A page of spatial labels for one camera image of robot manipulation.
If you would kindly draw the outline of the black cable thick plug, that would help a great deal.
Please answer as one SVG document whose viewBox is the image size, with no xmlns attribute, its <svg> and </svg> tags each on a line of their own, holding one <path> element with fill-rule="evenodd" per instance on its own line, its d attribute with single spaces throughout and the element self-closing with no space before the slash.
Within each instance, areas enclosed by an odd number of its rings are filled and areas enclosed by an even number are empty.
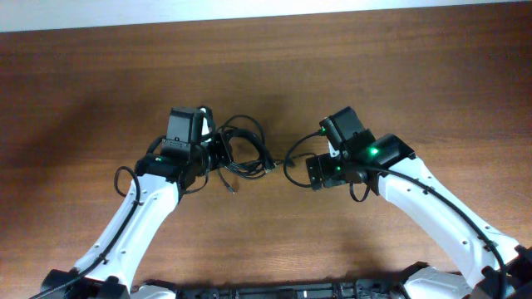
<svg viewBox="0 0 532 299">
<path fill-rule="evenodd" d="M 237 119 L 249 120 L 258 129 L 258 133 L 245 128 L 239 128 L 232 125 L 232 122 Z M 266 146 L 264 129 L 255 118 L 249 115 L 234 115 L 226 120 L 217 130 L 224 139 L 230 144 L 232 140 L 242 140 L 250 144 L 257 152 L 257 157 L 244 162 L 237 162 L 233 156 L 233 162 L 225 167 L 230 173 L 236 174 L 242 179 L 256 180 L 261 179 L 269 172 L 275 170 L 281 164 L 286 164 L 288 167 L 294 167 L 293 158 L 288 160 L 275 159 L 268 147 Z"/>
</svg>

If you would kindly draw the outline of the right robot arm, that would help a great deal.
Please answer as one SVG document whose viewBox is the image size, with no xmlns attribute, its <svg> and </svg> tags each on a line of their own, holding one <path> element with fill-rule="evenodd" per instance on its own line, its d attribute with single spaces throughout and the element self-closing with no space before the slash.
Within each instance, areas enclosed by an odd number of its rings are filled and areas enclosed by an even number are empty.
<svg viewBox="0 0 532 299">
<path fill-rule="evenodd" d="M 456 274 L 424 263 L 405 270 L 405 298 L 529 298 L 531 251 L 486 222 L 395 135 L 376 139 L 346 107 L 320 122 L 329 151 L 307 159 L 314 190 L 363 184 L 421 227 L 456 265 Z"/>
</svg>

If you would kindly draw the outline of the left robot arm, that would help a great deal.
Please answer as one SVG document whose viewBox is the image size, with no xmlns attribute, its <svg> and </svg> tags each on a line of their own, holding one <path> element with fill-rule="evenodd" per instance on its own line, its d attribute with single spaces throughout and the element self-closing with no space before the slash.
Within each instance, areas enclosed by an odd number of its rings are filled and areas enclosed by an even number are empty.
<svg viewBox="0 0 532 299">
<path fill-rule="evenodd" d="M 215 123 L 206 106 L 174 108 L 165 135 L 157 137 L 134 168 L 124 201 L 104 232 L 68 271 L 52 270 L 41 284 L 39 298 L 128 298 L 140 261 L 167 216 L 198 177 L 218 165 Z"/>
</svg>

